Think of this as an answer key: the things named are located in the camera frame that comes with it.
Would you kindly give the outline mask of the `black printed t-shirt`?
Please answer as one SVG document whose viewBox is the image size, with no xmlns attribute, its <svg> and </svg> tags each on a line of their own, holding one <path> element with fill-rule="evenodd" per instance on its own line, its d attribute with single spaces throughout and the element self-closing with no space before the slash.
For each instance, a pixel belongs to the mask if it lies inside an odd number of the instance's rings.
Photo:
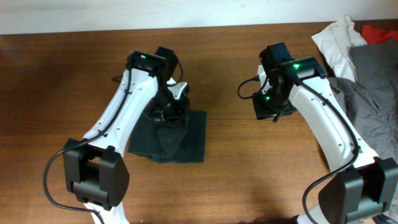
<svg viewBox="0 0 398 224">
<path fill-rule="evenodd" d="M 207 112 L 188 112 L 182 124 L 155 122 L 141 114 L 131 135 L 128 153 L 158 163 L 204 161 Z"/>
</svg>

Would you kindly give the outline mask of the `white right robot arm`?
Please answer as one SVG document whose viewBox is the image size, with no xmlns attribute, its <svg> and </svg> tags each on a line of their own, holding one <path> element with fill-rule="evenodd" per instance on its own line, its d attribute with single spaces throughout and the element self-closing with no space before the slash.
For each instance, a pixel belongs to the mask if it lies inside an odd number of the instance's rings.
<svg viewBox="0 0 398 224">
<path fill-rule="evenodd" d="M 298 111 L 316 137 L 330 173 L 303 193 L 294 223 L 353 223 L 388 211 L 397 185 L 397 162 L 381 159 L 344 114 L 314 57 L 294 59 L 281 42 L 260 54 L 261 82 L 253 96 L 257 119 Z"/>
</svg>

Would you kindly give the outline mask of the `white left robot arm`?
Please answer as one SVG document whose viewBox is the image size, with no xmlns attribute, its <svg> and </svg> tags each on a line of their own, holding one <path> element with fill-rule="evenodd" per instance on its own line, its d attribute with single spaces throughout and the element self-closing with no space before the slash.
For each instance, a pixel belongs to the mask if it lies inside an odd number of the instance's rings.
<svg viewBox="0 0 398 224">
<path fill-rule="evenodd" d="M 188 126 L 189 85 L 174 81 L 180 64 L 171 49 L 132 52 L 121 83 L 97 123 L 82 140 L 69 139 L 63 164 L 67 190 L 95 223 L 127 223 L 122 200 L 129 185 L 123 161 L 128 139 L 141 116 L 158 127 L 157 139 L 174 150 Z"/>
</svg>

